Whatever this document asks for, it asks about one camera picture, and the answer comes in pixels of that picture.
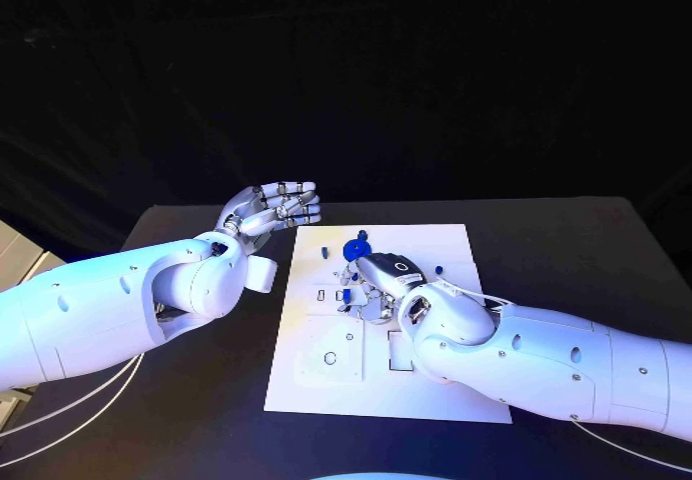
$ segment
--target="robotic hand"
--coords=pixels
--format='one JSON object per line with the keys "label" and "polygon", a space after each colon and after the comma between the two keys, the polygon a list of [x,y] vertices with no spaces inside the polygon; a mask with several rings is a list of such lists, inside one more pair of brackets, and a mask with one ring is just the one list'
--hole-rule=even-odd
{"label": "robotic hand", "polygon": [[[559,420],[636,426],[692,441],[692,346],[552,310],[428,283],[402,256],[349,263],[366,305],[340,311],[381,324],[396,316],[415,368],[493,400]],[[473,297],[499,304],[486,308]]]}
{"label": "robotic hand", "polygon": [[267,293],[271,231],[320,221],[311,182],[247,188],[213,231],[58,267],[0,293],[0,391],[101,370]]}

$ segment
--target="white robotic arm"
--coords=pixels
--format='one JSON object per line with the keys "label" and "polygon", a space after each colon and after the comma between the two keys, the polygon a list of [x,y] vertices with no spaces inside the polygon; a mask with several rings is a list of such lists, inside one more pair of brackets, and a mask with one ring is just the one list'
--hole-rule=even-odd
{"label": "white robotic arm", "polygon": [[379,309],[382,317],[396,312],[415,367],[433,381],[464,383],[546,417],[630,425],[692,441],[691,345],[506,301],[487,309],[444,279],[427,283],[412,262],[392,254],[362,257],[349,269],[365,290],[384,293],[342,311],[373,323]]}
{"label": "white robotic arm", "polygon": [[247,188],[195,239],[71,263],[0,293],[0,391],[101,370],[228,314],[277,265],[270,232],[320,221],[311,182]]}

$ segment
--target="white paper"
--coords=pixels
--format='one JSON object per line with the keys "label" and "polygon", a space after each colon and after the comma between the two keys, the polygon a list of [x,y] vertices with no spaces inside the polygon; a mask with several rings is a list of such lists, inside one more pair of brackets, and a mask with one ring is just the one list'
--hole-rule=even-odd
{"label": "white paper", "polygon": [[[343,303],[336,300],[337,292],[349,287],[340,286],[335,272],[343,271],[343,245],[359,230],[368,232],[373,252],[408,257],[428,281],[440,265],[447,280],[482,292],[464,225],[300,227],[264,409],[512,423],[508,406],[466,385],[440,385],[415,368],[391,369],[388,337],[399,331],[395,319],[375,326],[336,313]],[[326,260],[322,247],[329,250]],[[352,288],[352,296],[352,303],[365,303],[360,287]],[[394,352],[405,355],[396,333],[394,337]],[[327,353],[332,365],[324,360]]]}

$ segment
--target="blue object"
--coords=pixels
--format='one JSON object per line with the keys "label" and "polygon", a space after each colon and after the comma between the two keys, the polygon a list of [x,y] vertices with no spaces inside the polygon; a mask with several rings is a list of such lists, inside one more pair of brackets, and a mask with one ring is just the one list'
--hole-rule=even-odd
{"label": "blue object", "polygon": [[349,240],[343,246],[343,258],[352,262],[356,258],[365,257],[372,253],[372,247],[368,243],[368,233],[365,230],[358,232],[358,238]]}

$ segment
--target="black table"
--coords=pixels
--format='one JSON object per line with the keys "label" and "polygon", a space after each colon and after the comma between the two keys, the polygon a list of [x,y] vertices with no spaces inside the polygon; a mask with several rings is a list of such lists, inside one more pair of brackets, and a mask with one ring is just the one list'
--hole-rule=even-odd
{"label": "black table", "polygon": [[[153,207],[125,249],[189,238],[218,206]],[[466,223],[483,290],[616,328],[692,343],[692,294],[619,198],[327,204],[324,225]],[[394,471],[448,478],[682,478],[574,425],[512,409],[513,425],[264,412],[294,231],[261,254],[274,290],[247,291],[228,317],[147,353],[121,398],[59,446],[0,479],[296,478]],[[115,368],[39,387],[23,420],[88,392]],[[0,463],[45,445],[95,412],[112,389],[10,438]],[[633,428],[594,430],[692,466],[692,444]]]}

